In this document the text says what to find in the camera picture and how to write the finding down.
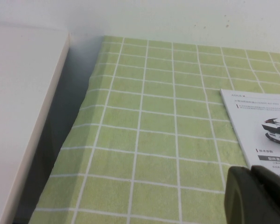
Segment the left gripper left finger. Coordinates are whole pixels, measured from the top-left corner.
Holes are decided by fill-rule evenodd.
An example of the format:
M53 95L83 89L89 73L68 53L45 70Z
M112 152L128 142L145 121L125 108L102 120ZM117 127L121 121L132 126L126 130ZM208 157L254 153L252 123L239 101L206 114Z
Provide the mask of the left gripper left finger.
M224 210L228 224L279 222L279 214L260 183L244 167L230 167L228 170Z

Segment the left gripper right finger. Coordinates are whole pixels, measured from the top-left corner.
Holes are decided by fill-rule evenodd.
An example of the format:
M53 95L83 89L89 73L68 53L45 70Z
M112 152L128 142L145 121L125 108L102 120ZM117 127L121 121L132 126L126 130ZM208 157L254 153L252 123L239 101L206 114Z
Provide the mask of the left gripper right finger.
M280 176L263 166L252 166L251 173L256 178L260 189L264 192L268 204L280 218Z

